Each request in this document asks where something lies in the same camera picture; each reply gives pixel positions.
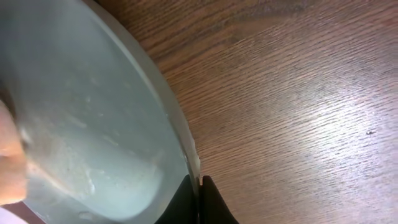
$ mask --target brown wood grain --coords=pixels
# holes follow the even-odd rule
[[[102,0],[241,223],[396,223],[396,1]]]

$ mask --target human hand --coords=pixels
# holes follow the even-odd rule
[[[26,197],[26,156],[14,120],[0,101],[0,205]]]

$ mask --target wood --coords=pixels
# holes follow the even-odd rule
[[[395,1],[100,3],[159,66],[239,222],[394,221]]]

